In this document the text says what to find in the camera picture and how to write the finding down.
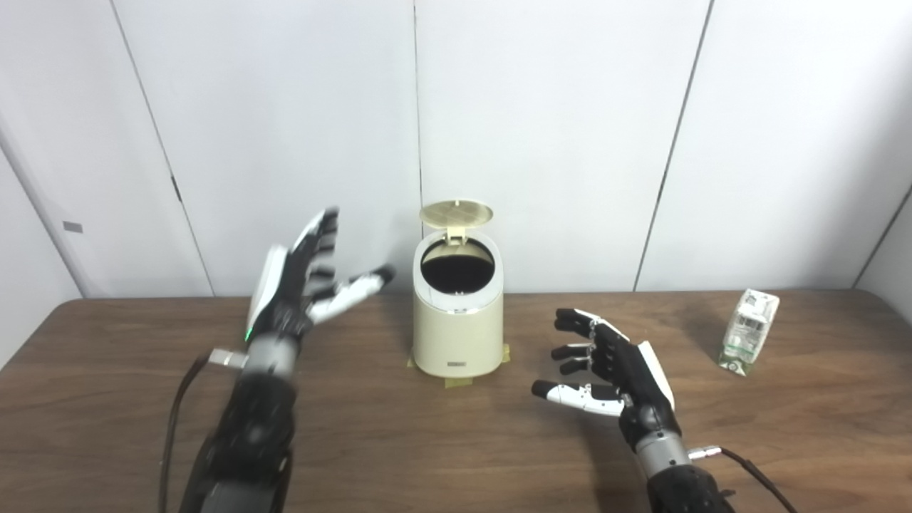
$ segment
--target robotic hand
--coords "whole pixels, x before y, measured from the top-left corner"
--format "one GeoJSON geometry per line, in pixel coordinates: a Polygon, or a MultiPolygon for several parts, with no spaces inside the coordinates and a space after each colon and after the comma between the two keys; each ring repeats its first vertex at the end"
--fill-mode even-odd
{"type": "MultiPolygon", "coordinates": [[[[292,385],[295,361],[305,335],[316,325],[378,292],[394,276],[380,267],[348,281],[318,288],[309,298],[306,286],[331,280],[335,272],[314,260],[335,247],[338,211],[327,209],[304,229],[288,249],[273,246],[251,300],[247,320],[247,353],[215,350],[208,362],[241,370],[215,431],[206,438],[184,492],[181,513],[278,513],[291,476],[291,441],[295,426],[292,385]]],[[[191,367],[171,412],[159,511],[166,506],[168,464],[177,407],[192,377],[206,363],[191,367]]]]}
{"type": "Polygon", "coordinates": [[[536,381],[532,393],[618,417],[621,434],[646,474],[653,513],[733,513],[712,475],[691,461],[721,449],[689,452],[684,447],[671,387],[649,343],[633,345],[606,320],[578,309],[559,309],[554,327],[589,339],[551,351],[554,360],[570,359],[561,365],[561,374],[589,370],[610,386],[536,381]]]}

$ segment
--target yellow tape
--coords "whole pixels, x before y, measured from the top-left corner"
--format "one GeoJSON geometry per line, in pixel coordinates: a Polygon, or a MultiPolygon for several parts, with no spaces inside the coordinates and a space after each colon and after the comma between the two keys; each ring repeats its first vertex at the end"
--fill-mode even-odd
{"type": "Polygon", "coordinates": [[[469,386],[472,384],[472,378],[446,378],[443,380],[443,388],[455,388],[457,386],[469,386]]]}

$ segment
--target brown table surface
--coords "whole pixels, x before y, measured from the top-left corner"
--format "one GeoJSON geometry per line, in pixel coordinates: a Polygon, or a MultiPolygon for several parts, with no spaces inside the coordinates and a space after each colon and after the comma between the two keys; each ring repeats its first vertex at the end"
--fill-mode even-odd
{"type": "MultiPolygon", "coordinates": [[[[861,291],[786,291],[759,364],[714,359],[738,292],[510,295],[512,361],[474,385],[407,368],[411,299],[372,298],[306,339],[285,511],[646,512],[610,418],[533,397],[558,381],[554,309],[650,340],[689,446],[752,459],[799,511],[912,511],[912,329],[861,291]]],[[[247,299],[78,300],[0,372],[0,509],[154,511],[165,420],[191,360],[241,348],[247,299]]],[[[211,367],[181,410],[176,510],[234,373],[211,367]]],[[[587,376],[579,380],[589,381],[587,376]]],[[[739,513],[781,511],[726,458],[701,461],[739,513]]]]}

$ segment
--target white wall panel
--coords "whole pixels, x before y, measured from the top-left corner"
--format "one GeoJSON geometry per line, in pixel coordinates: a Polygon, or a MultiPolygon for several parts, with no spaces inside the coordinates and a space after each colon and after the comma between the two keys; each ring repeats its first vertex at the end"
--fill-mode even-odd
{"type": "Polygon", "coordinates": [[[0,152],[0,367],[57,305],[79,297],[38,214],[0,152]]]}
{"type": "Polygon", "coordinates": [[[416,2],[423,199],[492,207],[509,291],[633,288],[707,5],[416,2]]]}
{"type": "Polygon", "coordinates": [[[212,294],[107,1],[0,2],[0,136],[90,297],[212,294]]]}
{"type": "Polygon", "coordinates": [[[420,240],[412,3],[118,0],[218,295],[254,290],[272,243],[341,208],[341,275],[420,240]]]}
{"type": "Polygon", "coordinates": [[[638,289],[850,287],[912,182],[912,3],[717,2],[638,289]]]}
{"type": "Polygon", "coordinates": [[[899,213],[858,287],[874,292],[912,323],[912,202],[899,213]]]}

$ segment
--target robotic finger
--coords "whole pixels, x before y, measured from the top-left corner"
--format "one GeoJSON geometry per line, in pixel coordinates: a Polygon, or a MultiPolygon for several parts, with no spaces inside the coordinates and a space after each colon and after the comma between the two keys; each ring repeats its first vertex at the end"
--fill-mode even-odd
{"type": "Polygon", "coordinates": [[[609,385],[580,385],[538,380],[532,383],[532,394],[589,414],[619,417],[624,410],[624,400],[617,390],[609,385]]]}
{"type": "Polygon", "coordinates": [[[317,292],[306,308],[306,315],[319,324],[357,305],[384,288],[396,276],[393,266],[383,266],[348,282],[338,282],[317,292]]]}

